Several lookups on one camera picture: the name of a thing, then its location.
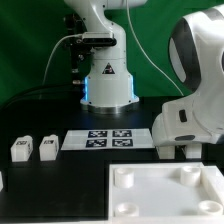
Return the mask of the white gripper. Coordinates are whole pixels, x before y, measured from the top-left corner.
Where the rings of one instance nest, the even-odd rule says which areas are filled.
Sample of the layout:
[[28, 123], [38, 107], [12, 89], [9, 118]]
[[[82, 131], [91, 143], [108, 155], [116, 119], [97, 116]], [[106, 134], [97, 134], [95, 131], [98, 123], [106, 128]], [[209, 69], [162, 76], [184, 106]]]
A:
[[224, 93], [169, 101], [152, 127], [155, 146], [224, 144]]

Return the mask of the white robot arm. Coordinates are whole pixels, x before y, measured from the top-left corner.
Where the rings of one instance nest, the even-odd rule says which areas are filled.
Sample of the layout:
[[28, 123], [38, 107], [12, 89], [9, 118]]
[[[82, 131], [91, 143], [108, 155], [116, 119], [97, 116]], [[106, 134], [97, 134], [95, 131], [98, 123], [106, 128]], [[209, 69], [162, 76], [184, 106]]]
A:
[[[64, 0], [84, 22], [80, 42], [93, 52], [81, 104], [98, 111], [139, 101], [126, 67], [126, 34], [106, 10], [143, 5], [147, 0]], [[162, 106], [152, 126], [157, 147], [224, 143], [224, 4], [182, 17], [169, 39], [169, 58], [192, 94]]]

